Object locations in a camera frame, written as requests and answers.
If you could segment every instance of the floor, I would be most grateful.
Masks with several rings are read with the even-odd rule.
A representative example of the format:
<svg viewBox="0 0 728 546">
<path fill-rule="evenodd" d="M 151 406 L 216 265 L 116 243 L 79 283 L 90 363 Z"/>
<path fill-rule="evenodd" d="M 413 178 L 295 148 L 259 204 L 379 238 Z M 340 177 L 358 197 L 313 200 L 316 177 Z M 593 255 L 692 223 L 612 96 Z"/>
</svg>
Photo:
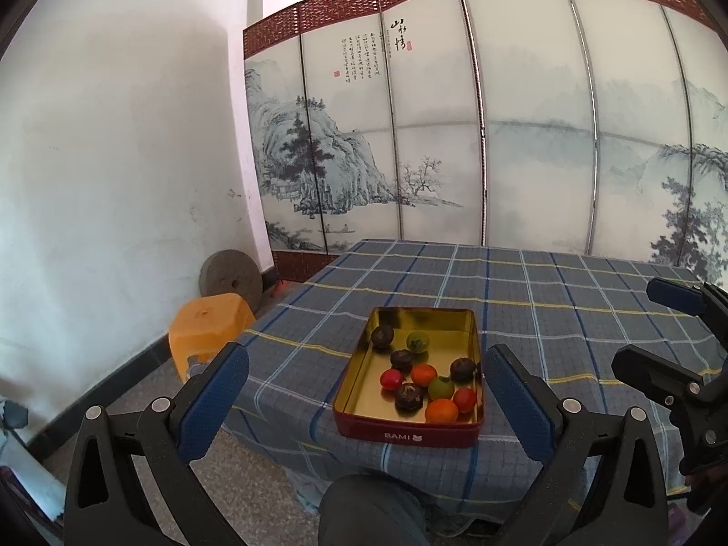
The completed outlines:
<svg viewBox="0 0 728 546">
<path fill-rule="evenodd" d="M 257 316 L 270 310 L 278 300 L 266 298 Z M 111 414 L 143 410 L 154 398 L 174 396 L 181 387 L 172 361 L 149 374 L 137 386 L 108 408 Z M 68 441 L 44 465 L 61 481 L 68 479 L 75 438 Z M 147 460 L 136 457 L 139 478 L 163 532 L 187 544 L 180 533 L 159 489 Z M 231 435 L 221 430 L 205 458 L 192 469 L 235 531 L 249 546 L 315 546 L 318 516 L 306 513 L 296 500 L 283 469 L 261 455 L 254 454 Z M 431 536 L 432 546 L 481 546 L 480 538 L 445 539 Z"/>
</svg>

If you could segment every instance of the folding screen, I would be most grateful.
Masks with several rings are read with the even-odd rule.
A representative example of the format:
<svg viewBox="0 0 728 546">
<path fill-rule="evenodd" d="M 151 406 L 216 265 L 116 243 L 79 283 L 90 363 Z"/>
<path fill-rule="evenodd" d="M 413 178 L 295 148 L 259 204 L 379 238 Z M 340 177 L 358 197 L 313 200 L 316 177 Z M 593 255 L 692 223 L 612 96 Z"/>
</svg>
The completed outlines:
<svg viewBox="0 0 728 546">
<path fill-rule="evenodd" d="M 282 277 L 361 238 L 728 268 L 728 54 L 694 0 L 307 0 L 244 52 Z"/>
</svg>

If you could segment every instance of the orange plastic stool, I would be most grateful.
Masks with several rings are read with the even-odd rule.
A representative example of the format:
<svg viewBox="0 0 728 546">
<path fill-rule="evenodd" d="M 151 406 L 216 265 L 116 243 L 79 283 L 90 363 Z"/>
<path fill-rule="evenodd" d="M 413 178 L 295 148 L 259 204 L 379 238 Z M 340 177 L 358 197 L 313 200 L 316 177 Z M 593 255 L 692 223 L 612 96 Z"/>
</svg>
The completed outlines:
<svg viewBox="0 0 728 546">
<path fill-rule="evenodd" d="M 223 293 L 186 303 L 170 324 L 170 350 L 177 373 L 187 381 L 194 363 L 206 363 L 256 321 L 237 293 Z"/>
</svg>

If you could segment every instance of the blue gripper pad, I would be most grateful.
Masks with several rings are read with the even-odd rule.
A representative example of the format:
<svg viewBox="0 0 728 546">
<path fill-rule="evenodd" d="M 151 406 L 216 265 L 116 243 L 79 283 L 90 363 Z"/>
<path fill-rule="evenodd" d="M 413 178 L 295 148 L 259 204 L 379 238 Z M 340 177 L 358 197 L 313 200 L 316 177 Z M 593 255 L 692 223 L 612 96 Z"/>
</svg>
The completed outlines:
<svg viewBox="0 0 728 546">
<path fill-rule="evenodd" d="M 533 376 L 528 374 L 523 365 L 506 348 L 511 354 L 511 360 L 522 369 L 521 374 L 517 374 L 501 353 L 500 347 L 502 345 L 494 345 L 485 351 L 483 368 L 485 381 L 505 413 L 526 455 L 546 465 L 551 461 L 555 449 L 556 438 L 552 420 L 527 387 L 531 380 L 526 379 L 526 376 L 529 378 Z"/>
<path fill-rule="evenodd" d="M 705 313 L 705 301 L 700 291 L 661 278 L 653 278 L 647 284 L 647 297 L 661 306 L 690 314 L 690 316 Z"/>
<path fill-rule="evenodd" d="M 197 399 L 188 407 L 179 422 L 177 453 L 186 464 L 205 456 L 232 403 L 238 398 L 240 390 L 248 380 L 250 370 L 248 350 L 241 344 L 234 343 L 234 345 L 230 354 L 212 373 Z M 193 376 L 187 384 L 197 381 L 195 378 L 201 379 L 206 373 L 205 370 Z"/>
</svg>

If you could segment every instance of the printed logo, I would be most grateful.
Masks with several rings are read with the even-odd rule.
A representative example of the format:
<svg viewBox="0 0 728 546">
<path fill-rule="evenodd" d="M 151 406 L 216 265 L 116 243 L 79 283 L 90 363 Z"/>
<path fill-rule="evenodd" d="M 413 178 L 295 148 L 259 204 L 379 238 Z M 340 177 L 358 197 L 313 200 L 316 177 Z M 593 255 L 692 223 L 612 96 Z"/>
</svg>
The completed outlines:
<svg viewBox="0 0 728 546">
<path fill-rule="evenodd" d="M 407 441 L 422 441 L 421 435 L 399 435 L 397 433 L 385 433 L 384 439 L 405 439 Z"/>
</svg>

